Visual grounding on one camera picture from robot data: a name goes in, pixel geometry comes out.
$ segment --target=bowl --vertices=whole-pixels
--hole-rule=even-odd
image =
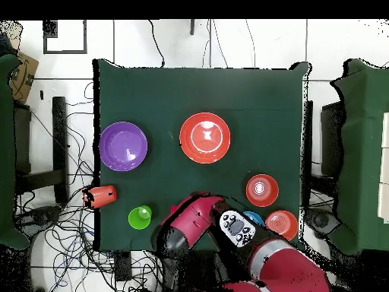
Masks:
[[[135,124],[117,122],[100,136],[100,158],[115,171],[129,171],[139,166],[147,154],[146,135]]]

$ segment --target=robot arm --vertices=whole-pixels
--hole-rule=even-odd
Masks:
[[[193,194],[156,229],[158,256],[180,259],[209,231],[234,275],[232,292],[329,292],[325,272],[277,233],[257,225],[223,198]]]

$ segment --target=green tablecloth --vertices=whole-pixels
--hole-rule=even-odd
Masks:
[[[117,201],[103,206],[96,218],[101,250],[150,249],[155,226],[193,191],[233,196],[264,217],[278,209],[299,216],[302,78],[308,64],[261,70],[118,68],[97,62],[100,101],[95,109],[100,105],[101,132],[127,121],[148,140],[147,156],[136,169],[119,173],[100,164],[100,185],[114,185],[118,193]],[[231,145],[216,163],[195,163],[179,147],[182,123],[199,112],[215,113],[229,126]],[[277,200],[267,208],[257,208],[245,197],[245,184],[257,173],[271,175],[279,185]],[[139,205],[149,205],[153,212],[144,230],[128,224],[129,211]],[[201,242],[212,249],[206,238]]]

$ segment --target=orange plate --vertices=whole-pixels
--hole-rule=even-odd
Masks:
[[[213,163],[228,151],[228,125],[212,113],[198,113],[187,119],[179,133],[184,153],[197,163]]]
[[[299,225],[295,216],[288,211],[275,211],[271,213],[265,221],[266,227],[288,241],[296,236]]]
[[[278,185],[273,177],[265,174],[253,176],[246,185],[247,199],[255,206],[266,207],[278,196]]]

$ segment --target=cup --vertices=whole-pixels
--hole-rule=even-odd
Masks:
[[[151,209],[146,205],[134,208],[128,215],[128,223],[136,230],[143,230],[150,221]]]

